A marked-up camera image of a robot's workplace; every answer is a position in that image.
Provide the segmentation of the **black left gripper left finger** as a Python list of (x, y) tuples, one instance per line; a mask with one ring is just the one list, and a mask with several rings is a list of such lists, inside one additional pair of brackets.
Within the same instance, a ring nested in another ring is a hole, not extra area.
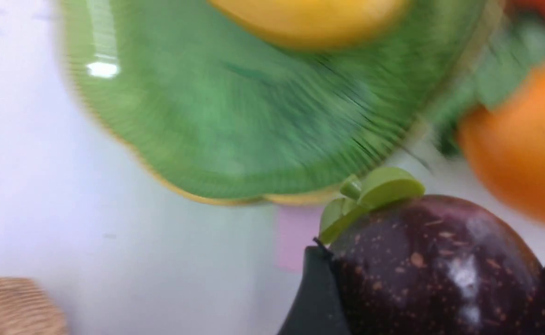
[(305, 248), (302, 280), (279, 335), (349, 335), (338, 286), (332, 271), (333, 254), (317, 238)]

